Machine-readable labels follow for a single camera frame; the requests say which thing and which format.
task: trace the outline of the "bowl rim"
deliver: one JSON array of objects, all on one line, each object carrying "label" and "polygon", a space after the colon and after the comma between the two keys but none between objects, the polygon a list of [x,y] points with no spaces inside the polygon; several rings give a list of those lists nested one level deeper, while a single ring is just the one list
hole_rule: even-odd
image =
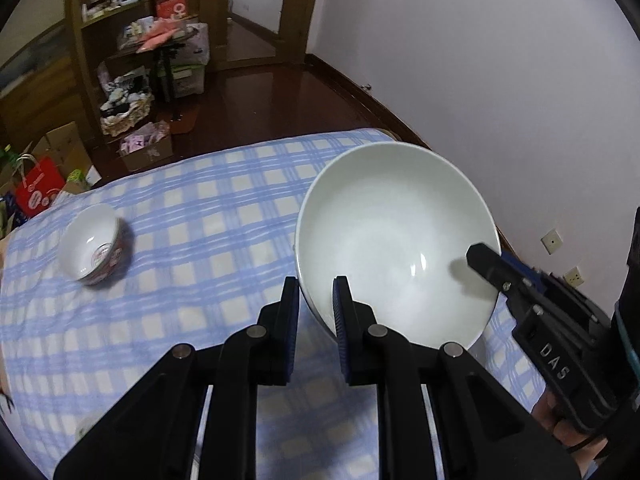
[{"label": "bowl rim", "polygon": [[87,213],[88,211],[91,211],[91,209],[96,209],[96,208],[105,208],[107,207],[108,209],[110,209],[111,212],[113,212],[113,218],[115,220],[115,224],[116,224],[116,228],[113,231],[113,237],[111,238],[110,244],[111,246],[109,247],[109,252],[111,252],[111,249],[113,249],[114,244],[116,243],[116,240],[118,239],[118,231],[120,230],[120,217],[118,216],[118,214],[116,213],[116,210],[113,208],[113,206],[101,202],[99,204],[93,204],[85,209],[82,209],[81,212],[79,212],[76,216],[74,216],[74,218],[72,219],[71,222],[69,222],[69,224],[67,224],[67,226],[65,227],[65,231],[62,233],[62,236],[60,237],[60,241],[58,242],[58,254],[57,254],[57,259],[58,259],[58,265],[60,266],[60,269],[62,270],[62,272],[64,272],[68,277],[70,277],[72,280],[74,280],[75,282],[79,282],[81,280],[84,280],[85,278],[87,278],[88,276],[91,275],[92,272],[94,272],[96,269],[98,269],[100,267],[100,264],[98,264],[97,266],[91,268],[88,272],[81,274],[80,276],[71,276],[68,272],[66,272],[65,270],[65,266],[62,264],[62,260],[60,259],[60,247],[62,247],[62,245],[67,241],[66,238],[68,236],[69,230],[73,227],[74,223],[85,213]]},{"label": "bowl rim", "polygon": [[[294,252],[294,257],[295,257],[295,260],[296,260],[296,274],[298,276],[298,283],[300,284],[300,291],[302,292],[302,296],[305,298],[306,304],[309,307],[309,310],[311,311],[311,313],[314,315],[316,320],[318,320],[320,325],[324,328],[324,331],[334,341],[336,340],[336,335],[329,328],[327,323],[324,322],[324,319],[322,319],[322,316],[320,315],[320,312],[318,311],[318,308],[315,306],[314,302],[312,301],[311,295],[308,293],[308,289],[306,288],[306,279],[302,275],[302,271],[300,269],[300,220],[303,217],[303,213],[304,213],[305,208],[306,208],[306,202],[308,201],[308,198],[311,195],[311,192],[314,190],[314,188],[316,187],[316,184],[318,183],[320,178],[329,170],[329,168],[331,168],[336,162],[338,162],[342,158],[345,158],[346,156],[351,155],[351,153],[357,152],[359,150],[366,150],[367,148],[372,148],[372,147],[375,147],[375,146],[394,146],[396,148],[401,148],[401,149],[409,148],[409,149],[417,150],[417,151],[426,153],[429,156],[434,156],[435,158],[437,158],[440,161],[442,161],[445,164],[447,164],[454,171],[456,171],[456,173],[459,174],[459,176],[461,176],[469,184],[469,186],[471,186],[471,189],[474,191],[476,196],[480,199],[480,202],[481,202],[482,206],[484,207],[484,210],[487,212],[487,214],[489,215],[489,218],[491,219],[492,224],[494,225],[495,243],[496,243],[496,246],[498,248],[500,248],[500,237],[498,236],[498,228],[495,225],[494,216],[491,214],[491,210],[489,209],[489,206],[484,201],[484,197],[480,194],[480,192],[478,191],[478,188],[476,188],[476,186],[474,186],[474,184],[471,182],[469,177],[466,176],[462,172],[462,170],[460,170],[450,160],[447,160],[442,155],[439,155],[438,153],[436,153],[436,152],[434,152],[432,150],[429,150],[427,148],[424,148],[422,146],[417,146],[416,144],[410,144],[408,142],[402,142],[402,141],[398,141],[398,140],[380,140],[379,142],[369,142],[367,144],[361,144],[360,146],[355,146],[354,148],[351,148],[351,149],[349,149],[349,150],[347,150],[345,152],[342,152],[340,155],[338,155],[335,158],[333,158],[332,160],[330,160],[329,163],[324,168],[322,168],[322,170],[320,170],[320,173],[318,173],[318,175],[316,176],[314,181],[311,183],[311,186],[309,186],[309,189],[306,190],[305,197],[304,197],[304,199],[302,201],[302,205],[300,206],[300,211],[298,212],[298,218],[296,219],[296,233],[295,233],[294,241],[293,241],[293,252]],[[494,314],[494,310],[495,310],[495,305],[491,310],[491,314],[490,314],[489,318],[491,318],[491,316]],[[475,342],[479,339],[479,337],[481,335],[482,335],[482,331],[480,331],[480,333],[476,336],[476,338],[468,346],[468,348],[470,348],[473,344],[475,344]]]}]

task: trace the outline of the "tablecloth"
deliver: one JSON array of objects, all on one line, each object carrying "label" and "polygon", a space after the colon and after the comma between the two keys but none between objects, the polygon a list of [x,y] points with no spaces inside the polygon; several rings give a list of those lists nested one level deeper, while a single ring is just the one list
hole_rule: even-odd
[{"label": "tablecloth", "polygon": [[[255,322],[295,275],[302,199],[322,167],[378,130],[275,140],[198,156],[113,182],[17,230],[0,288],[0,340],[31,459],[47,476],[79,421],[104,412],[172,345],[204,348]],[[126,221],[132,250],[97,289],[66,279],[56,249],[68,222],[95,203]],[[542,379],[510,339],[498,300],[474,349],[525,407]],[[377,479],[373,387],[348,388],[335,343],[301,304],[287,388],[260,387],[260,479]]]}]

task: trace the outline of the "red shopping bag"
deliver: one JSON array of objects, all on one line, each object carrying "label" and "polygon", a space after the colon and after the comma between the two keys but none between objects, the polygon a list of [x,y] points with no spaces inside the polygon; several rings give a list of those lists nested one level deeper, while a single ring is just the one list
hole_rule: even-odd
[{"label": "red shopping bag", "polygon": [[18,161],[25,159],[35,162],[35,167],[29,173],[22,173],[22,182],[15,189],[15,199],[20,209],[29,218],[47,209],[65,185],[56,163],[50,156],[44,156],[40,161],[32,155],[23,155]]}]

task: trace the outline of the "floor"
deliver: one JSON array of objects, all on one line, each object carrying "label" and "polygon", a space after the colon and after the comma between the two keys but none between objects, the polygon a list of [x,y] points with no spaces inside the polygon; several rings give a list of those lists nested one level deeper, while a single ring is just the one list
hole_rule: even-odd
[{"label": "floor", "polygon": [[[208,74],[204,94],[183,99],[199,102],[194,129],[172,136],[174,155],[142,171],[264,140],[385,128],[351,95],[334,89],[306,66],[272,65]],[[90,152],[103,177],[101,185],[129,174],[116,150],[114,143]]]},{"label": "floor", "polygon": [[226,60],[253,59],[274,57],[276,48],[262,38],[256,36],[239,23],[228,21],[226,33]]}]

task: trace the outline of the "small bowl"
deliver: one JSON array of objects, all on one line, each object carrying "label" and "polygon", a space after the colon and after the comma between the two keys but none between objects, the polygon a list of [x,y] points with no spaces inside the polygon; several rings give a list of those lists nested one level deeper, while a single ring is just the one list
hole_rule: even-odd
[{"label": "small bowl", "polygon": [[436,153],[403,142],[359,146],[318,174],[300,208],[294,250],[300,288],[335,334],[332,285],[378,323],[432,348],[469,348],[497,292],[466,264],[469,246],[500,251],[494,220],[469,179]]},{"label": "small bowl", "polygon": [[122,229],[113,207],[96,204],[76,216],[66,227],[58,246],[62,271],[83,285],[106,278],[122,254]]}]

